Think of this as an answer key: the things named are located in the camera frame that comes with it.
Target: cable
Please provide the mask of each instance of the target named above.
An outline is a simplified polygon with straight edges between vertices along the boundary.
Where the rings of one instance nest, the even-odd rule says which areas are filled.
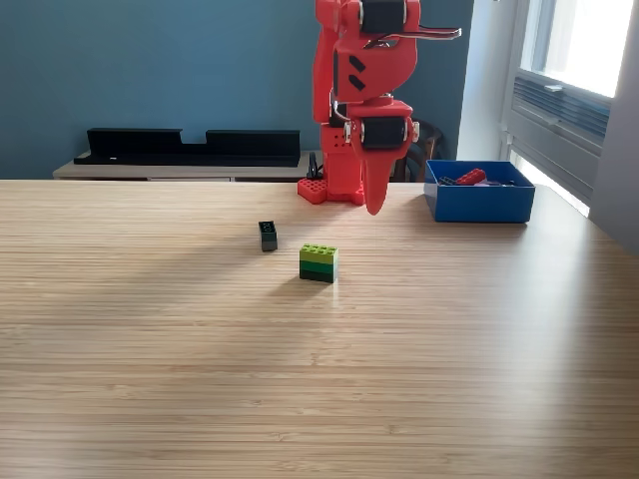
[[[460,28],[428,28],[419,25],[419,31],[417,32],[399,32],[399,33],[386,33],[380,37],[371,40],[366,44],[364,49],[380,46],[382,40],[392,37],[397,38],[414,38],[416,40],[454,40],[461,36]]]

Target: lego brick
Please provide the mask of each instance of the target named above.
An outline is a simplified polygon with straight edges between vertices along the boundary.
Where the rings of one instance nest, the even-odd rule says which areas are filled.
[[[262,251],[275,251],[278,249],[278,232],[274,222],[260,222],[260,240]]]
[[[300,271],[323,272],[324,274],[334,274],[335,264],[325,264],[323,262],[300,261]]]
[[[468,175],[464,175],[459,180],[457,180],[457,184],[461,187],[472,187],[478,183],[483,182],[486,179],[486,172],[484,170],[480,170],[479,168],[475,168]]]
[[[319,281],[319,282],[329,282],[333,284],[337,279],[336,274],[326,274],[323,272],[314,272],[301,270],[300,271],[300,279],[308,279],[310,281]]]
[[[305,244],[300,250],[300,261],[336,264],[339,250],[336,247],[319,244]]]

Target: green lego brick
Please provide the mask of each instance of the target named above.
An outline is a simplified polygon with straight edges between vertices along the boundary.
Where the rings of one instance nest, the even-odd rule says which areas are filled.
[[[314,272],[302,270],[300,271],[300,279],[309,279],[311,281],[329,282],[333,284],[337,279],[336,274],[325,274],[323,272]]]
[[[300,250],[300,261],[336,264],[338,261],[338,253],[339,251],[336,247],[305,244]]]
[[[323,272],[324,274],[334,274],[335,265],[323,262],[300,261],[300,271]]]

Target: lime green lego brick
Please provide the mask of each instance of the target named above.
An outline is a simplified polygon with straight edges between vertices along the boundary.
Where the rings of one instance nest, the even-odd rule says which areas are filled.
[[[305,244],[302,249],[300,249],[300,261],[336,264],[338,255],[339,250],[336,247],[322,246],[319,244]]]
[[[300,261],[300,271],[323,272],[325,274],[334,274],[336,270],[335,264],[325,264],[323,262]]]

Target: white wall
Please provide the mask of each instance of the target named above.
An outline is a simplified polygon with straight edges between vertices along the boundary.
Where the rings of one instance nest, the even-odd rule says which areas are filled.
[[[499,160],[517,2],[475,0],[459,129],[459,160]]]
[[[639,254],[639,2],[630,22],[623,66],[595,183],[590,218]]]

